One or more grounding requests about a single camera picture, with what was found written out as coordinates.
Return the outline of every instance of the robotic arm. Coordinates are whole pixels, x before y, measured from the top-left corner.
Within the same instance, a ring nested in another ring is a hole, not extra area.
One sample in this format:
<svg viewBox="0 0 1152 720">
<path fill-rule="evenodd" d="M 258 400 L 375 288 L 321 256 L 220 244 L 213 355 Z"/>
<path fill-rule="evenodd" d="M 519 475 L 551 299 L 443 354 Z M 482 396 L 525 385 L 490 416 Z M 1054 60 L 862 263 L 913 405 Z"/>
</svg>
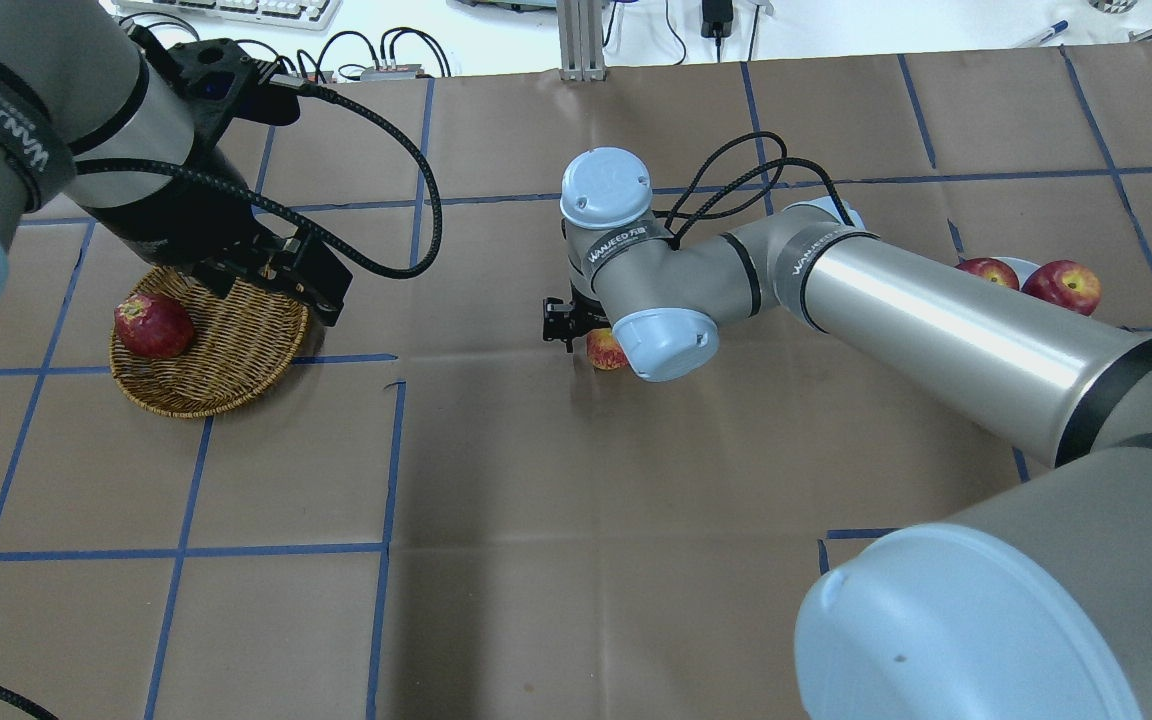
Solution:
<svg viewBox="0 0 1152 720">
<path fill-rule="evenodd" d="M 650 200 L 623 150 L 568 165 L 573 302 L 545 302 L 545 340 L 611 325 L 669 381 L 786 306 L 1056 467 L 824 575 L 795 632 L 809 714 L 1152 717 L 1152 338 L 885 245 L 831 200 L 685 250 Z"/>
<path fill-rule="evenodd" d="M 187 179 L 74 179 L 76 160 L 136 158 L 245 187 L 217 143 L 234 118 L 300 118 L 278 67 L 229 40 L 165 50 L 143 28 L 124 33 L 90 0 L 47 5 L 38 13 L 28 0 L 0 0 L 0 291 L 20 215 L 65 190 L 147 263 L 219 296 L 243 278 L 334 324 L 353 275 L 313 233 L 275 236 L 247 200 Z"/>
</svg>

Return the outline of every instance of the pen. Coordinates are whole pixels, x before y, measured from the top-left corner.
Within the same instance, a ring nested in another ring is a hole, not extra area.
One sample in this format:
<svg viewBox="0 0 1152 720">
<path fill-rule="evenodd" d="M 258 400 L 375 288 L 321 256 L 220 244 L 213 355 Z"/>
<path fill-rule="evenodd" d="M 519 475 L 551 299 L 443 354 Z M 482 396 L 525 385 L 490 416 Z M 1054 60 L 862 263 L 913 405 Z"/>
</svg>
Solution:
<svg viewBox="0 0 1152 720">
<path fill-rule="evenodd" d="M 1051 28 L 1044 29 L 1044 31 L 1039 32 L 1037 36 L 1030 37 L 1028 40 L 1024 40 L 1014 47 L 1038 47 L 1039 45 L 1043 45 L 1044 41 L 1051 40 L 1051 38 L 1064 32 L 1064 29 L 1068 26 L 1069 23 L 1061 20 L 1061 22 L 1053 24 Z"/>
</svg>

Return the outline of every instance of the basket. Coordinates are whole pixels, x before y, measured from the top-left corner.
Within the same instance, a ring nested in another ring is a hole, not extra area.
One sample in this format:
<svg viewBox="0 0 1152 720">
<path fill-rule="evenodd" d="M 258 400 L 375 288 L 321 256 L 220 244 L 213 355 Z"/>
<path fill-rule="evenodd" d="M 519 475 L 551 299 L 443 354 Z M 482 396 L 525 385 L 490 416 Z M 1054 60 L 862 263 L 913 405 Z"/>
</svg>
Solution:
<svg viewBox="0 0 1152 720">
<path fill-rule="evenodd" d="M 194 341 L 168 359 L 131 355 L 109 332 L 114 382 L 136 406 L 168 418 L 205 418 L 259 397 L 287 372 L 310 323 L 298 302 L 241 279 L 220 300 L 156 266 L 132 291 L 174 297 L 194 320 Z"/>
</svg>

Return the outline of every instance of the white plate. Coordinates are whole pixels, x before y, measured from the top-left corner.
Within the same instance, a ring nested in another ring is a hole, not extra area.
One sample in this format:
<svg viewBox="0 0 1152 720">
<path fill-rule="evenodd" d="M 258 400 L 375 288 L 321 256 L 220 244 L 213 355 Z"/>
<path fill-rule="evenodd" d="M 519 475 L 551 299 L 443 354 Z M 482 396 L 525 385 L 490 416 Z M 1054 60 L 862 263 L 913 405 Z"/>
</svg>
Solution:
<svg viewBox="0 0 1152 720">
<path fill-rule="evenodd" d="M 1038 270 L 1038 263 L 1030 263 L 1030 260 L 1022 260 L 1021 258 L 995 258 L 995 260 L 1002 260 L 1009 268 L 1015 270 L 1016 279 L 1020 280 L 1020 287 L 1025 287 L 1029 275 L 1032 275 L 1034 270 Z"/>
</svg>

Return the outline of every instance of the tiled surface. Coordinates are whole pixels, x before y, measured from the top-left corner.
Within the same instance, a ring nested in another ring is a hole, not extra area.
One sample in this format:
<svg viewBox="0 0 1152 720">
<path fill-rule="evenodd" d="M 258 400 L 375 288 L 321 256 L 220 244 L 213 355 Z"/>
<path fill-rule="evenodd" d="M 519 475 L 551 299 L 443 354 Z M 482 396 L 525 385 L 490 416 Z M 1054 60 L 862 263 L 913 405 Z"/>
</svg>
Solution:
<svg viewBox="0 0 1152 720">
<path fill-rule="evenodd" d="M 379 556 L 192 558 L 154 717 L 365 715 Z"/>
<path fill-rule="evenodd" d="M 128 404 L 109 316 L 145 266 L 62 200 L 20 233 L 0 683 L 61 717 L 803 717 L 793 621 L 823 559 L 1046 471 L 780 310 L 664 386 L 539 342 L 540 298 L 567 291 L 553 192 L 591 146 L 643 156 L 667 209 L 757 123 L 893 245 L 1071 256 L 1106 283 L 1098 318 L 1152 332 L 1152 45 L 348 92 L 429 150 L 444 256 L 412 282 L 357 272 L 338 327 L 238 414 Z M 410 161 L 305 109 L 273 136 L 236 123 L 234 167 L 410 263 L 431 225 Z M 821 192 L 787 170 L 772 205 Z"/>
<path fill-rule="evenodd" d="M 139 717 L 170 577 L 170 560 L 0 562 L 0 684 L 67 720 Z"/>
</svg>

